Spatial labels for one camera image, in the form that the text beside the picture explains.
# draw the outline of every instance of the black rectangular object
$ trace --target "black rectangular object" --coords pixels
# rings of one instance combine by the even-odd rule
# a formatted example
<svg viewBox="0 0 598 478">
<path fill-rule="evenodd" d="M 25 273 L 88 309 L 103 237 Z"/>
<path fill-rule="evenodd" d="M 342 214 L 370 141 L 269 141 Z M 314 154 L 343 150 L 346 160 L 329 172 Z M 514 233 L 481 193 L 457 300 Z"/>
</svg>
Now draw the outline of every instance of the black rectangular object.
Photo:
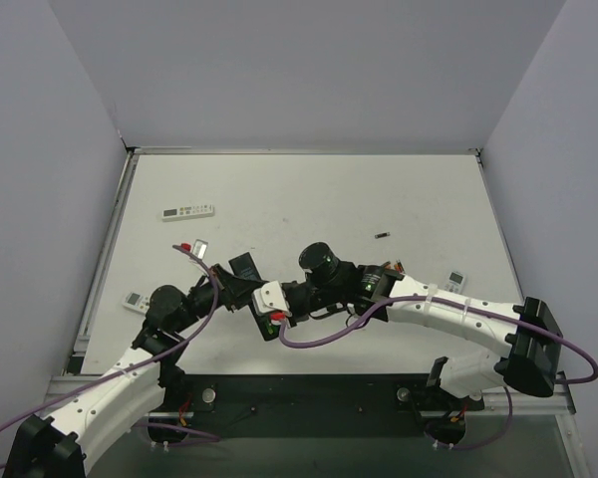
<svg viewBox="0 0 598 478">
<path fill-rule="evenodd" d="M 228 261 L 232 273 L 237 277 L 244 279 L 250 279 L 252 281 L 261 281 L 261 276 L 255 266 L 255 261 L 252 260 L 252 256 L 249 252 L 246 252 L 240 256 L 237 256 Z"/>
<path fill-rule="evenodd" d="M 187 375 L 213 383 L 214 407 L 194 427 L 222 438 L 420 436 L 416 411 L 459 411 L 462 400 L 426 388 L 428 375 Z M 397 390 L 410 392 L 409 402 Z M 483 409 L 482 401 L 469 402 Z"/>
</svg>

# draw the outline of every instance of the white table surface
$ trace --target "white table surface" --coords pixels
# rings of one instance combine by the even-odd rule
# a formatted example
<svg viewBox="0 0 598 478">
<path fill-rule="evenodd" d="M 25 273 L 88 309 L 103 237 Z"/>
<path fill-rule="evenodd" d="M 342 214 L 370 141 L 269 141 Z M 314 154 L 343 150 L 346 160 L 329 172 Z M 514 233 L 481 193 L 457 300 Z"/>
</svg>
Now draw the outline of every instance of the white table surface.
<svg viewBox="0 0 598 478">
<path fill-rule="evenodd" d="M 203 202 L 215 205 L 214 217 L 159 220 L 164 209 Z M 375 239 L 384 231 L 391 236 Z M 143 155 L 82 373 L 106 371 L 139 332 L 142 316 L 122 307 L 128 292 L 149 295 L 163 284 L 187 291 L 197 281 L 198 269 L 170 247 L 197 238 L 209 242 L 207 264 L 229 270 L 229 259 L 250 252 L 266 280 L 302 281 L 299 254 L 325 241 L 356 264 L 399 258 L 406 273 L 437 284 L 459 270 L 464 294 L 520 300 L 473 156 Z M 346 317 L 302 323 L 288 335 L 322 338 Z M 264 342 L 247 308 L 220 309 L 178 364 L 188 373 L 428 372 L 437 357 L 477 349 L 421 327 L 371 321 L 333 344 L 296 351 Z"/>
</svg>

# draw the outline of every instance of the white wall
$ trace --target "white wall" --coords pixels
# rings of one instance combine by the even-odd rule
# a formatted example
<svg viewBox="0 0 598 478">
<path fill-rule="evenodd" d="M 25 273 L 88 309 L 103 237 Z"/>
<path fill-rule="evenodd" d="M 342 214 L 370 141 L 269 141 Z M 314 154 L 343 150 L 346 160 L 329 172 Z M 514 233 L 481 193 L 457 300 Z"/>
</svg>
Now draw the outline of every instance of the white wall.
<svg viewBox="0 0 598 478">
<path fill-rule="evenodd" d="M 130 145 L 483 146 L 564 0 L 50 0 Z"/>
<path fill-rule="evenodd" d="M 523 292 L 598 359 L 598 0 L 568 0 L 484 151 Z M 569 375 L 587 373 L 565 352 Z M 598 476 L 598 381 L 573 387 Z"/>
<path fill-rule="evenodd" d="M 0 0 L 0 423 L 64 363 L 124 161 L 47 2 Z"/>
</svg>

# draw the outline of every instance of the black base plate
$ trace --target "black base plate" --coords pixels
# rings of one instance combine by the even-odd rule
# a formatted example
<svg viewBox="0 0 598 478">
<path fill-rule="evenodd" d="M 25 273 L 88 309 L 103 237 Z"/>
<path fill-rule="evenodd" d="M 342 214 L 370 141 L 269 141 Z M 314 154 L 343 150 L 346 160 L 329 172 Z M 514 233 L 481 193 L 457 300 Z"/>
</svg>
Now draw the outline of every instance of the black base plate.
<svg viewBox="0 0 598 478">
<path fill-rule="evenodd" d="M 187 375 L 183 395 L 160 410 L 177 411 L 191 393 L 191 427 L 222 438 L 418 436 L 419 412 L 463 407 L 462 400 L 426 388 L 427 380 L 424 373 Z M 202 399 L 208 388 L 216 393 L 212 403 Z M 410 392 L 408 401 L 397 399 L 400 388 Z M 468 409 L 481 410 L 483 403 L 469 400 Z"/>
</svg>

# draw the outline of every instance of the black mounting bracket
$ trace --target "black mounting bracket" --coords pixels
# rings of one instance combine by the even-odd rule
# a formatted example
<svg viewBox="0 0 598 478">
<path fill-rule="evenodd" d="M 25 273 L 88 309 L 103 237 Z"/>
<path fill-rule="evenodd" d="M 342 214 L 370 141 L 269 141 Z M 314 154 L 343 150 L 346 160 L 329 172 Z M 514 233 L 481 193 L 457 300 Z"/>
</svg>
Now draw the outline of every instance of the black mounting bracket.
<svg viewBox="0 0 598 478">
<path fill-rule="evenodd" d="M 78 435 L 65 435 L 53 418 L 31 415 L 18 428 L 3 478 L 85 478 Z"/>
<path fill-rule="evenodd" d="M 520 315 L 521 322 L 562 337 L 544 302 L 528 297 L 524 305 L 514 306 L 513 311 Z M 523 328 L 518 328 L 516 334 L 509 334 L 505 340 L 511 344 L 509 357 L 503 358 L 494 367 L 505 383 L 527 395 L 553 395 L 560 344 Z"/>
</svg>

